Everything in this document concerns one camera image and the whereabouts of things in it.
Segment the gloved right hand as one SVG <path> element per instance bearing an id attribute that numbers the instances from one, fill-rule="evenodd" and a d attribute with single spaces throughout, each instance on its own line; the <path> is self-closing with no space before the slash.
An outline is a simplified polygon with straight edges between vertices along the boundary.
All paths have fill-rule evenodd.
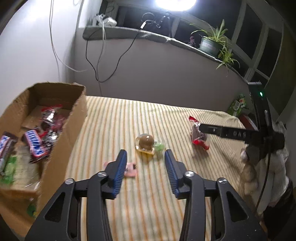
<path id="1" fill-rule="evenodd" d="M 274 207 L 288 188 L 285 163 L 289 157 L 287 146 L 271 153 L 259 160 L 259 148 L 246 145 L 241 149 L 240 159 L 244 164 L 240 180 L 243 184 L 244 195 L 248 202 L 257 208 L 257 213 L 262 214 L 267 207 Z"/>

